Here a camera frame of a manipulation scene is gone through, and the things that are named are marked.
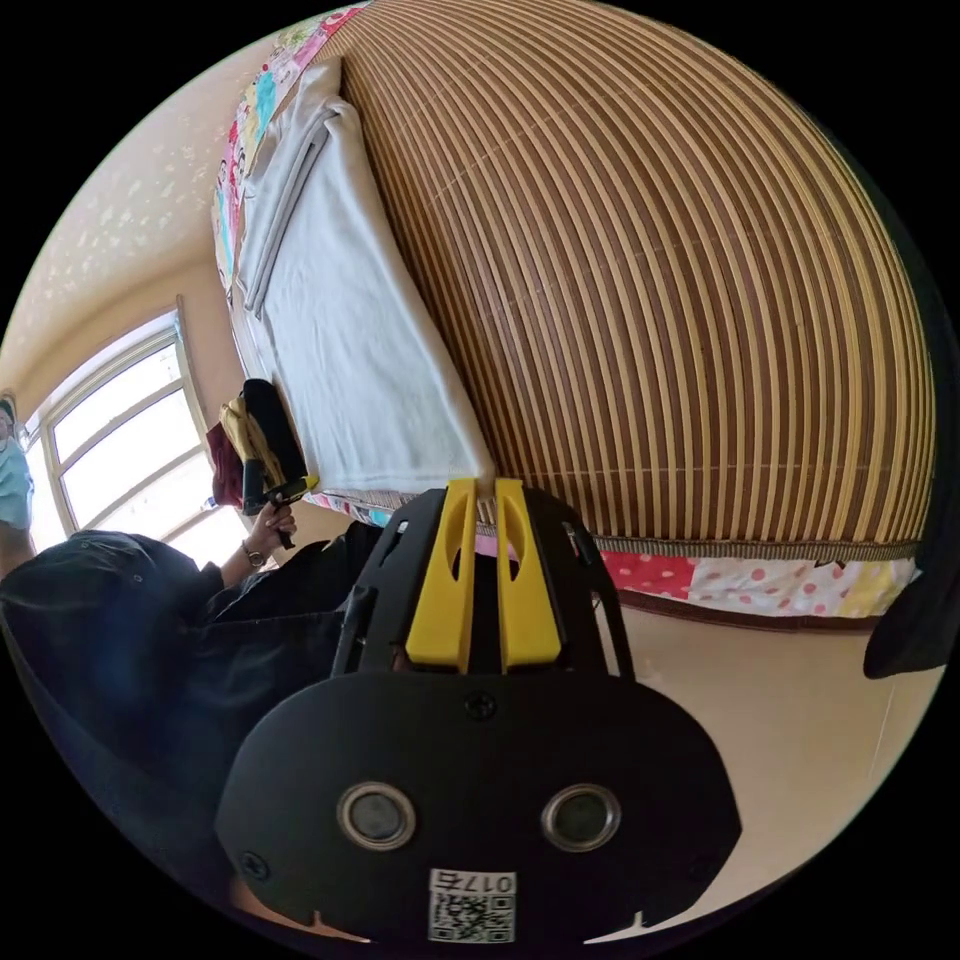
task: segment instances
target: wrist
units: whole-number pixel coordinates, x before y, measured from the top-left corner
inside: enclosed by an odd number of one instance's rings
[[[255,570],[262,567],[270,559],[270,550],[261,544],[257,537],[250,536],[240,543],[240,549],[247,557],[247,562]]]

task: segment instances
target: qr code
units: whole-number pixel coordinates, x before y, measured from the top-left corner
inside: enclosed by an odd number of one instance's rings
[[[429,939],[441,943],[512,943],[516,874],[433,870]]]

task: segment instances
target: bamboo mat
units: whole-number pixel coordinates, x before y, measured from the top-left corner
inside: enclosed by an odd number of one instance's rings
[[[789,101],[578,0],[375,0],[332,56],[501,475],[647,549],[911,553],[934,439],[916,304]]]

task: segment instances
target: polka dot fabric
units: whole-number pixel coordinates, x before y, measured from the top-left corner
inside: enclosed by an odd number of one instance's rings
[[[367,523],[385,526],[389,513],[363,516],[343,501],[310,499]],[[495,557],[495,537],[478,536],[477,553]],[[878,617],[919,571],[912,560],[817,564],[812,560],[740,560],[602,552],[618,590],[679,600],[756,617]],[[511,559],[516,559],[513,550]]]

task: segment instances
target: wristwatch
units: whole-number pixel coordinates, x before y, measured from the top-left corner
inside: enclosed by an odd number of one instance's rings
[[[250,561],[250,566],[253,567],[254,570],[259,570],[260,567],[267,562],[267,558],[262,553],[251,550],[247,546],[246,540],[241,541],[240,546],[243,547],[243,552],[247,555],[247,560]]]

